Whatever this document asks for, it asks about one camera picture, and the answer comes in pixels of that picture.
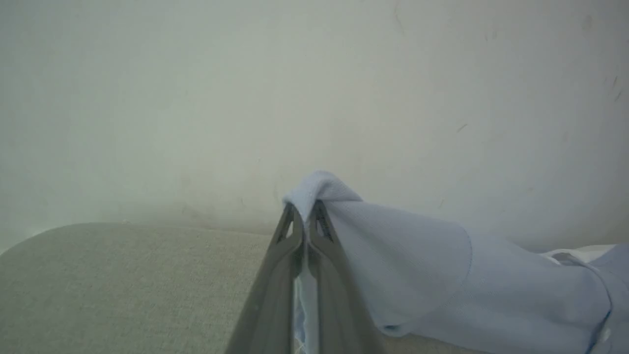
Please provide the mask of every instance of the light blue shirt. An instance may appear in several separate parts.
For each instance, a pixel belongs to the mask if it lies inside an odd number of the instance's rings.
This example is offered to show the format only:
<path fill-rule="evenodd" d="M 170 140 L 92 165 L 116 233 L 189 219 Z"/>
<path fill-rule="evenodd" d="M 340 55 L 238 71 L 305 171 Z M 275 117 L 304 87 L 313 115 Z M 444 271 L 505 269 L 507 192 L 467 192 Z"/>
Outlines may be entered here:
<path fill-rule="evenodd" d="M 331 173 L 284 197 L 304 220 L 324 201 L 376 326 L 495 354 L 629 353 L 629 245 L 583 262 L 551 261 L 504 239 L 363 202 Z M 316 284 L 299 279 L 303 323 L 316 338 Z M 316 343 L 304 338 L 306 350 Z"/>

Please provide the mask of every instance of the shirt button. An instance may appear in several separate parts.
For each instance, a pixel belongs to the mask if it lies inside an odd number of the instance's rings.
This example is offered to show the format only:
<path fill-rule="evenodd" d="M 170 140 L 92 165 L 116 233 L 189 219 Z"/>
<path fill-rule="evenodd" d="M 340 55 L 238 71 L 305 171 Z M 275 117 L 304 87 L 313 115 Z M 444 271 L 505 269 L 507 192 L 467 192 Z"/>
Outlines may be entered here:
<path fill-rule="evenodd" d="M 599 341 L 604 342 L 608 340 L 610 336 L 611 336 L 611 329 L 605 328 L 600 334 Z"/>

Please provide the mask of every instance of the fabric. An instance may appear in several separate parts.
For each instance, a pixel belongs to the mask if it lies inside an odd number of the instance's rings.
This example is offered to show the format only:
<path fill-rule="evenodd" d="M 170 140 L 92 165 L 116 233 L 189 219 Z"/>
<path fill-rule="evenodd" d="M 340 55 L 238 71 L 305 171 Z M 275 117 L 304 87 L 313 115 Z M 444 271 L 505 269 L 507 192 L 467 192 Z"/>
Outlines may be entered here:
<path fill-rule="evenodd" d="M 626 245 L 591 265 L 551 261 L 451 222 L 363 202 L 324 171 L 284 197 L 304 220 L 316 200 L 324 201 L 383 333 L 496 354 L 629 353 Z M 316 285 L 300 281 L 308 332 Z"/>
<path fill-rule="evenodd" d="M 130 224 L 44 232 L 0 255 L 0 353 L 222 354 L 269 242 Z M 383 338 L 390 354 L 472 354 Z"/>

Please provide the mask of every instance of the gray cushion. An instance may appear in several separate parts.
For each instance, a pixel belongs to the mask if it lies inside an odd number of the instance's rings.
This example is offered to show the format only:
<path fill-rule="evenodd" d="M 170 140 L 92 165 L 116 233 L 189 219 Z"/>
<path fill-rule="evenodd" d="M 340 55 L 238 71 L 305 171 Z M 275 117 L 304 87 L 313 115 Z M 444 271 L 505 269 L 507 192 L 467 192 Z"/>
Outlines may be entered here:
<path fill-rule="evenodd" d="M 80 224 L 0 255 L 0 353 L 222 353 L 269 236 Z M 472 353 L 409 336 L 391 353 Z"/>

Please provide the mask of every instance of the wall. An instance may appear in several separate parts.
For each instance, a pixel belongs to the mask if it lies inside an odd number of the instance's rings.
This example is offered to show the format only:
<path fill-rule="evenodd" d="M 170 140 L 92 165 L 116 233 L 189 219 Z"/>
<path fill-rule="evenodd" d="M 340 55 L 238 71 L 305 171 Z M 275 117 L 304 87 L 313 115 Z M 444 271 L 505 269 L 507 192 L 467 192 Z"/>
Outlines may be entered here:
<path fill-rule="evenodd" d="M 0 249 L 87 221 L 268 233 L 314 169 L 532 249 L 627 239 L 628 2 L 0 6 Z"/>

